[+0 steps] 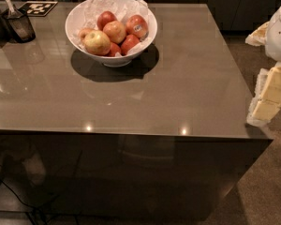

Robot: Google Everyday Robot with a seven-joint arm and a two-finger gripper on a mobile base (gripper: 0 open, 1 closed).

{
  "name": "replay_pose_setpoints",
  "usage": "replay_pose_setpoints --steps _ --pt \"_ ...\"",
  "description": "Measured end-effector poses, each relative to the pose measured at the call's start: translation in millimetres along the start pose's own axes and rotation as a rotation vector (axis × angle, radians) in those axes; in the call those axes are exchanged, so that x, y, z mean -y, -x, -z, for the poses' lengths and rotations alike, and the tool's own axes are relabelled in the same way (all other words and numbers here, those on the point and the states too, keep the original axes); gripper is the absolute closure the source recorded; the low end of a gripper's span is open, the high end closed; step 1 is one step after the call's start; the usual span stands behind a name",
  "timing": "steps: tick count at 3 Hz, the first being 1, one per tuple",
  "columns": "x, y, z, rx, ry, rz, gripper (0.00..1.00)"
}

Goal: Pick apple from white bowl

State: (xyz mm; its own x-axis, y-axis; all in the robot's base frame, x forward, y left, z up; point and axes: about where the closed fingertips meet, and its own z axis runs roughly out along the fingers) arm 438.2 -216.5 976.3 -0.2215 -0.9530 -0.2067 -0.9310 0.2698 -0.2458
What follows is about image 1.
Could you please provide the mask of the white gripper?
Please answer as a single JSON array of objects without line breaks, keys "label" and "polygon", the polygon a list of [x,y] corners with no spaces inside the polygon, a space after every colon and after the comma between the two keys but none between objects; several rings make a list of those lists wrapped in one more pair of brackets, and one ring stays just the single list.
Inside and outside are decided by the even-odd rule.
[{"label": "white gripper", "polygon": [[[245,43],[251,46],[265,45],[266,54],[275,61],[281,61],[281,6],[269,22],[265,22],[247,36]],[[263,127],[270,123],[280,110],[281,62],[277,62],[270,70],[260,70],[246,122],[255,127]]]}]

